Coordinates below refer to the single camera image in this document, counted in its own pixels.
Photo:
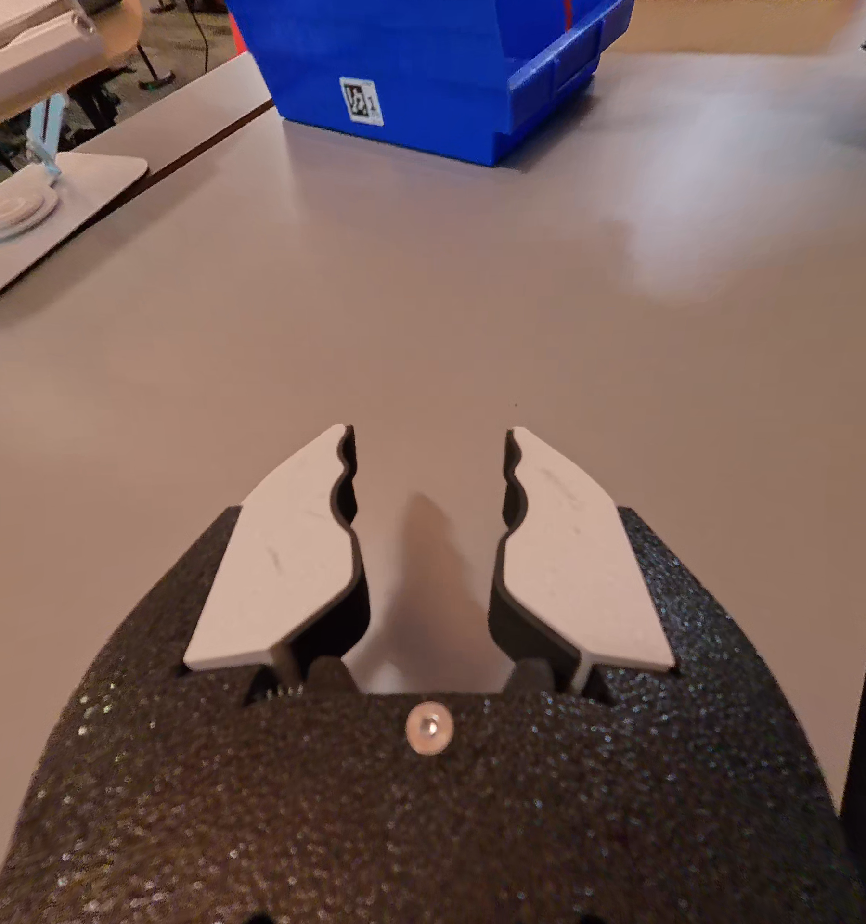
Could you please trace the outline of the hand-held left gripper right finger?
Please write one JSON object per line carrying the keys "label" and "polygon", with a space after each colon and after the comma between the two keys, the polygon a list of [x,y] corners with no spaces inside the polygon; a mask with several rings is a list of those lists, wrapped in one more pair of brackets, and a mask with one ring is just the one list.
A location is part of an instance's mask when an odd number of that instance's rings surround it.
{"label": "hand-held left gripper right finger", "polygon": [[677,658],[620,512],[605,489],[522,426],[508,430],[506,490],[487,624],[514,664],[587,694],[600,667],[667,674]]}

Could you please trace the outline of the grey desk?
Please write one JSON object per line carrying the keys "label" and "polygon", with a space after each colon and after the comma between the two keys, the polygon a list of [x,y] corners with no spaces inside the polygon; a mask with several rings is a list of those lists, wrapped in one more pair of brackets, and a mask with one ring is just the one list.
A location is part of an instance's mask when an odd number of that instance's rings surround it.
{"label": "grey desk", "polygon": [[0,840],[94,653],[354,426],[371,690],[495,689],[506,430],[634,508],[840,799],[866,666],[866,2],[814,57],[613,54],[507,166],[275,109],[0,296]]}

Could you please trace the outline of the blue plastic bin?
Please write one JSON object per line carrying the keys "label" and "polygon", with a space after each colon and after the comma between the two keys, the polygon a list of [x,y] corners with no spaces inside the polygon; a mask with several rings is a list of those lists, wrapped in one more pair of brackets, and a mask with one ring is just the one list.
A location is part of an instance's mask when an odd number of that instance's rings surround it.
{"label": "blue plastic bin", "polygon": [[634,1],[229,1],[286,120],[495,166],[587,88]]}

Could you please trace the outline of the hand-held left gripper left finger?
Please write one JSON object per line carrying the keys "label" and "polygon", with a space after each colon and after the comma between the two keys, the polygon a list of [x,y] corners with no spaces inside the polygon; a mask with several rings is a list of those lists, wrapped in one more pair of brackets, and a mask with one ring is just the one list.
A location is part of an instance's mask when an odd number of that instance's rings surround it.
{"label": "hand-held left gripper left finger", "polygon": [[353,520],[355,432],[329,427],[243,501],[183,655],[193,672],[270,667],[301,683],[369,628],[370,600]]}

